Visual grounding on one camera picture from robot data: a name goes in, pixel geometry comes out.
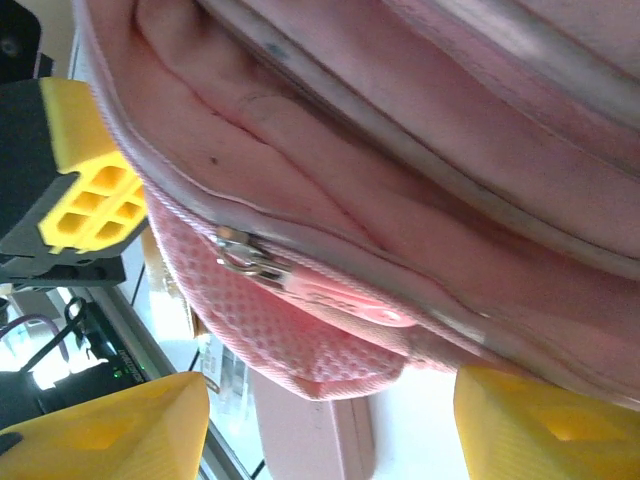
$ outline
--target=pink backpack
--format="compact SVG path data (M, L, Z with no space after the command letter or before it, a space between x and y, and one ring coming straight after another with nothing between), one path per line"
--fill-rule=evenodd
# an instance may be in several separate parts
M312 399L490 364L640 409L639 1L76 1L178 284Z

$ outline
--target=yellow foam block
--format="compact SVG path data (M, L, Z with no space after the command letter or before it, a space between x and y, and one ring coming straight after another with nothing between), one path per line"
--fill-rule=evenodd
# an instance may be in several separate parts
M2 480L193 480L209 425L200 373L180 373L11 426Z
M99 251L125 240L146 216L142 182L106 129L89 86L60 78L40 81L52 150L62 174L79 178L39 223L43 241Z
M472 480L638 480L640 413L464 368L455 417Z

